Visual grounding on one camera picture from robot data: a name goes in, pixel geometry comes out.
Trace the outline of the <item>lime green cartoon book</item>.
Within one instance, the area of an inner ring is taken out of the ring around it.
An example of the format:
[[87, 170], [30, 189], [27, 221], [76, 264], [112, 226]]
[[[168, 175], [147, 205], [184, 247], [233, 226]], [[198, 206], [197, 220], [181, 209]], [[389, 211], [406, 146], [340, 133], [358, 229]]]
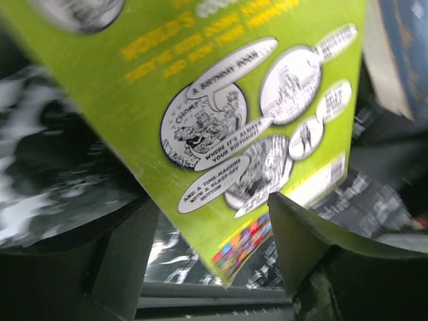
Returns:
[[348, 172], [366, 1], [2, 1], [11, 36], [230, 286], [268, 197]]

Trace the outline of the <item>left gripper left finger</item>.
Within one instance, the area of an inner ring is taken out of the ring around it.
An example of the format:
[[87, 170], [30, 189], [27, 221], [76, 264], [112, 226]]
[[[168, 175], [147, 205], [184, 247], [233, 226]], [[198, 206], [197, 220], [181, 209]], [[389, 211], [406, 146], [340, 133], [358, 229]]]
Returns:
[[159, 211], [137, 199], [30, 247], [1, 250], [2, 320], [133, 320]]

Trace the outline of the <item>blue 1984 book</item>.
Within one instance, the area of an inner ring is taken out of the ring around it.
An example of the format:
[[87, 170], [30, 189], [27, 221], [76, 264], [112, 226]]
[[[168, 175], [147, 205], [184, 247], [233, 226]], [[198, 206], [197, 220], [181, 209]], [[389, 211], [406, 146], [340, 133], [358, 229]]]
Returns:
[[377, 102], [426, 120], [427, 2], [369, 1], [363, 54]]

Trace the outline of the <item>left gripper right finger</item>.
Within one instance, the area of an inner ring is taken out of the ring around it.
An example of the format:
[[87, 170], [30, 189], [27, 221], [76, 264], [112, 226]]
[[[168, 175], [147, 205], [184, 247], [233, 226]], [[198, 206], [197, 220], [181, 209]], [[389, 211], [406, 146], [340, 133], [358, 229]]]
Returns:
[[281, 193], [269, 196], [268, 207], [295, 319], [427, 319], [425, 236], [369, 239]]

